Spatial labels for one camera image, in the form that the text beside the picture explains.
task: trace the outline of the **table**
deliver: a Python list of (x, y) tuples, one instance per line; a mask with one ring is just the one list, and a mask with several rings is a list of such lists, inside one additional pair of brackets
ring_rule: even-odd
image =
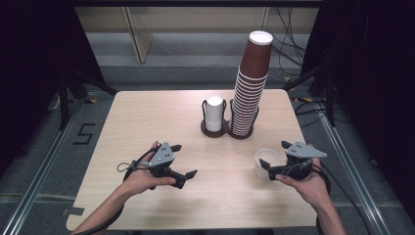
[[(180, 144), (171, 168), (197, 169), (183, 189), (159, 186), (130, 198), (114, 230), (272, 228), (314, 226), (316, 213), (295, 189), (254, 174), (254, 155), (270, 148), (281, 157), (280, 142), (303, 141), (297, 118), (284, 90), (264, 90), (250, 138), (225, 134), (209, 138), (201, 132), (202, 102), (219, 95), (228, 103), (234, 90), (122, 91), (116, 94), (74, 207), (73, 230), (122, 181), (116, 171), (150, 149), (154, 141)], [(230, 118), (229, 105), (225, 119)]]

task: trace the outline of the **hand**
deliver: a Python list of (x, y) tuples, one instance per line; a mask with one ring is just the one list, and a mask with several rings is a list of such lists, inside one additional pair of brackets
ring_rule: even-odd
[[(320, 167), (320, 159), (313, 158), (312, 163)], [(331, 202), (329, 193), (327, 192), (326, 183), (323, 178), (314, 171), (312, 171), (306, 179), (301, 181), (294, 180), (291, 177), (284, 178), (281, 174), (277, 174), (275, 178), (278, 181), (295, 188), (301, 197), (314, 208), (321, 207), (322, 205)]]
[[(156, 141), (153, 143), (152, 148), (155, 148), (159, 145), (159, 142)], [(144, 157), (143, 161), (149, 162), (155, 152), (148, 154)], [(145, 165), (139, 164), (138, 168), (144, 168)], [(159, 185), (171, 185), (174, 184), (176, 180), (171, 177), (156, 178), (147, 170), (147, 169), (137, 169), (131, 172), (128, 178), (121, 184), (121, 188), (129, 195), (129, 197), (141, 194), (147, 189)]]

